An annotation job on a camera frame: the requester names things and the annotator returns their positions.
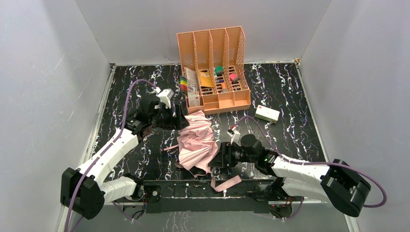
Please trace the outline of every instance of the black marble table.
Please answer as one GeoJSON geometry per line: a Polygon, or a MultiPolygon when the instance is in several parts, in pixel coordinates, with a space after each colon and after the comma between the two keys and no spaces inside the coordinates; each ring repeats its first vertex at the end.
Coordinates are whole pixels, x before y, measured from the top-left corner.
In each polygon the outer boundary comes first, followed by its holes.
{"type": "MultiPolygon", "coordinates": [[[[123,117],[123,106],[127,89],[136,79],[146,79],[161,89],[171,88],[174,91],[174,103],[180,103],[184,114],[187,113],[184,94],[178,85],[181,69],[178,65],[158,66],[118,66],[109,91],[105,111],[102,118],[95,151],[98,151],[114,135],[115,127],[119,127],[123,117]]],[[[264,105],[280,111],[276,124],[258,119],[262,128],[265,128],[270,141],[276,144],[281,153],[296,159],[308,161],[325,161],[318,134],[313,123],[310,110],[305,98],[304,90],[294,63],[276,64],[245,64],[245,77],[251,90],[251,107],[249,110],[234,111],[222,114],[208,115],[212,121],[215,140],[229,141],[226,134],[228,128],[244,115],[254,116],[256,107],[264,105]]],[[[136,107],[141,97],[152,94],[151,87],[140,84],[132,90],[129,108],[136,107]]],[[[253,133],[268,147],[257,126],[252,121],[243,121],[238,130],[242,135],[253,133]]],[[[119,178],[125,173],[131,173],[144,181],[167,183],[171,189],[173,183],[185,180],[194,180],[192,175],[184,169],[175,166],[178,159],[178,149],[163,151],[176,145],[178,131],[153,129],[153,133],[135,149],[131,150],[110,173],[107,180],[119,178]]],[[[239,163],[236,167],[214,169],[217,180],[225,180],[240,175],[246,183],[269,180],[254,168],[252,163],[239,163]]],[[[212,192],[208,186],[211,175],[200,177],[204,190],[212,192]]],[[[168,194],[161,193],[162,197],[175,197],[176,191],[168,194]]]]}

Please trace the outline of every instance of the pink eraser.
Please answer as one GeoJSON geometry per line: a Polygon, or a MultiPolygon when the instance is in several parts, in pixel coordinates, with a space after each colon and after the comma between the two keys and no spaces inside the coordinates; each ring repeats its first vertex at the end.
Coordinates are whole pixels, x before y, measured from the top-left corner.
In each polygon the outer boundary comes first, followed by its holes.
{"type": "Polygon", "coordinates": [[[239,76],[236,75],[236,73],[231,73],[229,74],[229,79],[231,80],[231,82],[236,82],[239,80],[239,76]]]}

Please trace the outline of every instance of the robotic arm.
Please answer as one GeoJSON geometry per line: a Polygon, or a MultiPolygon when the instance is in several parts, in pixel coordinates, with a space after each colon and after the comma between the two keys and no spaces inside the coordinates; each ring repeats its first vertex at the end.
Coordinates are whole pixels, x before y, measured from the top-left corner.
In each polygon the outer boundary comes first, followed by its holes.
{"type": "MultiPolygon", "coordinates": [[[[358,217],[370,192],[370,184],[358,173],[341,167],[304,165],[266,149],[253,134],[238,140],[239,132],[229,130],[231,142],[221,143],[220,150],[209,163],[210,167],[234,167],[238,162],[255,163],[255,168],[265,175],[277,177],[267,190],[268,196],[286,199],[304,196],[330,202],[337,210],[351,217],[358,217]]],[[[333,163],[347,165],[341,160],[333,163]]]]}
{"type": "Polygon", "coordinates": [[[87,219],[94,218],[104,204],[122,197],[138,200],[143,196],[143,182],[136,176],[126,174],[119,179],[104,182],[115,165],[149,134],[152,128],[163,130],[181,130],[189,125],[182,114],[181,106],[171,105],[173,96],[171,89],[164,89],[158,96],[147,96],[140,100],[136,110],[126,118],[125,129],[121,137],[115,141],[120,129],[92,158],[77,169],[67,168],[61,180],[60,202],[69,206],[74,188],[96,158],[97,163],[87,173],[74,201],[73,210],[87,219]],[[111,147],[102,156],[102,152],[110,144],[111,147]]]}

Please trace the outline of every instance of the gray wall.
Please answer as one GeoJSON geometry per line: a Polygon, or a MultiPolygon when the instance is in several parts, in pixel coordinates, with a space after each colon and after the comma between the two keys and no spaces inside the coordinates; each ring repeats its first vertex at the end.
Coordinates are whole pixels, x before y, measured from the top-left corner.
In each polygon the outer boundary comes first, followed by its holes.
{"type": "MultiPolygon", "coordinates": [[[[357,219],[361,231],[408,231],[410,2],[376,2],[333,0],[301,70],[329,159],[386,188],[387,204],[357,219]]],[[[367,203],[380,200],[373,186],[367,203]]]]}
{"type": "Polygon", "coordinates": [[[73,0],[0,1],[1,231],[55,231],[109,63],[73,0]]]}
{"type": "MultiPolygon", "coordinates": [[[[126,209],[132,215],[139,211],[126,209]]],[[[268,214],[253,212],[171,212],[143,215],[131,224],[113,206],[106,205],[92,220],[82,220],[79,232],[347,232],[343,214],[329,205],[305,204],[299,215],[286,221],[273,220],[268,214]]]]}
{"type": "Polygon", "coordinates": [[[179,61],[176,33],[242,26],[245,60],[300,58],[331,0],[76,0],[110,63],[179,61]]]}

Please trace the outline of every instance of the orange desk organizer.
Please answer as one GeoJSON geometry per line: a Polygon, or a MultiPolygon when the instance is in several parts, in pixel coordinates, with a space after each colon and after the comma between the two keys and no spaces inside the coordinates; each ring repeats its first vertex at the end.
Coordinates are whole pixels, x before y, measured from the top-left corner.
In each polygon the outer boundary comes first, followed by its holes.
{"type": "Polygon", "coordinates": [[[188,114],[202,110],[206,115],[250,108],[250,90],[244,76],[245,34],[242,27],[200,30],[176,34],[181,58],[182,74],[185,67],[212,76],[212,88],[200,90],[200,106],[189,107],[188,114]],[[216,83],[214,68],[222,66],[226,92],[222,83],[216,83]],[[231,83],[229,74],[239,80],[231,83]]]}

